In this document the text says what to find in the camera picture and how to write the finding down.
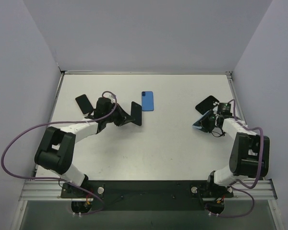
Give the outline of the black phone case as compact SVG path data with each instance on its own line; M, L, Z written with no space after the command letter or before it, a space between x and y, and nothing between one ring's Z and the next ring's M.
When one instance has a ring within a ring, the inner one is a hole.
M201 115L204 115L207 111L212 110L218 106L218 104L219 100L216 97L209 95L195 106L195 110Z

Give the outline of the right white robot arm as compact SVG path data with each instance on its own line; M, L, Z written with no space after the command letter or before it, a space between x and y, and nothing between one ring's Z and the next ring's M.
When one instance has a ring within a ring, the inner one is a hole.
M205 133L213 133L215 128L219 128L221 136L229 135L234 140L228 165L209 175L211 184L229 187L240 183L253 189L259 179L267 175L270 139L264 136L261 128L249 128L244 121L234 116L217 115L212 110L207 111L192 126Z

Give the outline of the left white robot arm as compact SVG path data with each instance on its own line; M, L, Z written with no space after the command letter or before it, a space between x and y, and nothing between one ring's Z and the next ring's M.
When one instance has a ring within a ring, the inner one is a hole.
M82 123L76 123L62 128L48 127L42 137L35 163L57 174L61 179L73 183L72 192L78 197L87 195L88 177L73 165L75 144L89 136L100 133L108 123L121 127L128 123L142 125L142 107L135 102L131 104L131 113L126 113L119 105L105 119L94 121L107 114L104 109L96 108L86 116Z

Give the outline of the beige cased phone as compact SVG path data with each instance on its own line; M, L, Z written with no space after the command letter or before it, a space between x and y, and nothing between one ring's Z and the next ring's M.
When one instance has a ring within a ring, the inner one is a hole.
M94 108L89 101L86 94L82 94L75 98L77 105L79 106L83 115L91 114L94 111Z

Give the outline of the light blue cased phone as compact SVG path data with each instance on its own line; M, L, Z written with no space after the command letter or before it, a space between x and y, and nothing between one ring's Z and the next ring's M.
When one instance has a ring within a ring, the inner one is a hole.
M192 124L192 127L205 133L211 133L211 131L214 129L214 121L211 119L212 114L212 111L207 111L195 123Z

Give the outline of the black phone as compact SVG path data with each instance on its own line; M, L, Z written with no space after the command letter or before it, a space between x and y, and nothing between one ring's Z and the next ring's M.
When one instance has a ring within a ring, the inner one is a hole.
M131 102L131 117L133 124L139 127L142 125L142 106L134 101Z

